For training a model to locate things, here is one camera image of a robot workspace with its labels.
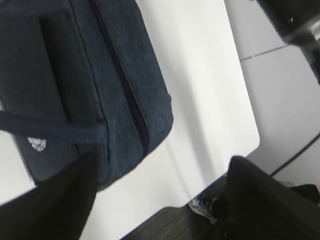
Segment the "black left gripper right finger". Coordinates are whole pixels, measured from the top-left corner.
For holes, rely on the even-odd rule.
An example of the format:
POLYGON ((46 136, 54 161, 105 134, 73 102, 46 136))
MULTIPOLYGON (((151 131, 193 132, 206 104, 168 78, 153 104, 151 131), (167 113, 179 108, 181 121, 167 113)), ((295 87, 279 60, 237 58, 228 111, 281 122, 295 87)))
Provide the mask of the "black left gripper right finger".
POLYGON ((242 156, 230 160, 211 240, 318 240, 320 191, 288 187, 242 156))

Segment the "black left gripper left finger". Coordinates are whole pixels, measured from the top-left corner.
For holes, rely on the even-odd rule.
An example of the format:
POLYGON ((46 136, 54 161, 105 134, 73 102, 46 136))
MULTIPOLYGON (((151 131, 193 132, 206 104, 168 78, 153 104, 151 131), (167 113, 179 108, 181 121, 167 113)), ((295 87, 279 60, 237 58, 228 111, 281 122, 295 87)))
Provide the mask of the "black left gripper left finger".
POLYGON ((78 240, 92 211, 98 185, 93 153, 0 206, 2 240, 78 240))

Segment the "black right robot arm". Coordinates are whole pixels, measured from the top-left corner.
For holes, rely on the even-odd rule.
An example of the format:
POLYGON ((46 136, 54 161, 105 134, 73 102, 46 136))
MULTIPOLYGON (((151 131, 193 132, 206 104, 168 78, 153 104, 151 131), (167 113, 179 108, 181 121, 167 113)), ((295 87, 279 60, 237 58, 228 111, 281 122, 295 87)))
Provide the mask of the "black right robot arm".
POLYGON ((258 0, 257 3, 287 45, 300 48, 320 79, 320 2, 318 0, 258 0))

